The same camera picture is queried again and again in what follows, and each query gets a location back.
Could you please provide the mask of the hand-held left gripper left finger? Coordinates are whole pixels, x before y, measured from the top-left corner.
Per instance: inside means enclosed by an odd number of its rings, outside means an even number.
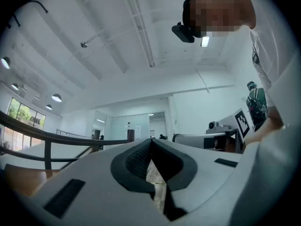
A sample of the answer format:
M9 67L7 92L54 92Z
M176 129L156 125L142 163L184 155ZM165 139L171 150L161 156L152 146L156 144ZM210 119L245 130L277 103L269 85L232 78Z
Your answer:
M24 206L46 226L165 226L169 220L147 193L130 192L111 175L111 161L140 141L91 153L47 181ZM71 179L85 184L61 218L45 206Z

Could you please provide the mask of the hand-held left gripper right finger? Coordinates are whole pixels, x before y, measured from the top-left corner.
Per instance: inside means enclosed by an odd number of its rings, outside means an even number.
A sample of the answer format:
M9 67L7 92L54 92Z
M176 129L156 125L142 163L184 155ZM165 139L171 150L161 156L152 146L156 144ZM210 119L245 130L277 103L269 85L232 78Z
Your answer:
M153 139L152 160L166 182L164 215L174 221L209 199L237 166L241 155Z

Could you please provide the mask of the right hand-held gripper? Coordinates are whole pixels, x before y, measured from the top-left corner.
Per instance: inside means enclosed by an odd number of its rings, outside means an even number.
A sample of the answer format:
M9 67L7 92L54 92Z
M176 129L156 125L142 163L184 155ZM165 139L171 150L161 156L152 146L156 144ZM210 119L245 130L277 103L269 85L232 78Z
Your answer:
M210 122L206 134L176 134L173 142L205 150L242 153L245 137L249 133L246 117L239 109L220 121Z

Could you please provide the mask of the person's right forearm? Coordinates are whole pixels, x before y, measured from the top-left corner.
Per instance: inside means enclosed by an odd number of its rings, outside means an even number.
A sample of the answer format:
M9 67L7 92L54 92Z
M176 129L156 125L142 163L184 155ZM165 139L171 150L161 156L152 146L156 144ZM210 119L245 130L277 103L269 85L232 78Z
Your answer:
M283 121L275 106L268 108L268 116L262 126L252 135L245 138L244 144L249 145L254 142L261 141L269 133L281 129Z

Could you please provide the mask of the black curved railing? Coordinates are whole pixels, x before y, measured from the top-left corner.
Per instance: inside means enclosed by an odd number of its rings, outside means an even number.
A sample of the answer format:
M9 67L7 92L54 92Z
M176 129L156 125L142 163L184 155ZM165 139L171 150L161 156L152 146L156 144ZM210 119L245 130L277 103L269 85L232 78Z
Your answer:
M52 158L51 157L52 143L63 144L63 145L95 147L97 150L99 149L100 146L120 145L120 144L129 143L127 139L126 140L92 140L92 139L82 139L82 138L61 136L58 134L45 132L40 129L26 125L10 117L9 115L5 114L2 111L0 111L0 125L3 125L9 129L25 134L26 136L41 139L45 142L43 157L16 152L4 148L2 146L0 146L0 152L4 152L6 154L10 154L12 156L16 156L28 160L43 161L45 164L45 169L48 170L52 169L51 163L53 162L74 162L78 159L78 158Z

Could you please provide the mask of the large window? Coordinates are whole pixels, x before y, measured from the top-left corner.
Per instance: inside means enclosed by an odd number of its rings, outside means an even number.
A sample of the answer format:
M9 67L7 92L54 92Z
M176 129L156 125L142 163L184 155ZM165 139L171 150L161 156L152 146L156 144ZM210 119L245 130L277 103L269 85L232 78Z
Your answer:
M31 109L14 98L12 98L10 102L8 115L22 123L25 123L26 125L40 130L43 130L46 119L46 115ZM13 151L23 150L25 148L44 143L43 140L26 136L7 127L3 128L1 142L5 148Z

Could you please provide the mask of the white t-shirt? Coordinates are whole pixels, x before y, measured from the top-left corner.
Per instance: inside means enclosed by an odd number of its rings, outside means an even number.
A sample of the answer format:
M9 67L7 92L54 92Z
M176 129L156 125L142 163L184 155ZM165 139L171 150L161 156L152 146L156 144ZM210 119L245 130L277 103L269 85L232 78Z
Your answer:
M285 125L301 125L301 48L272 0L250 0L256 26L250 30L254 66L267 105L276 107Z

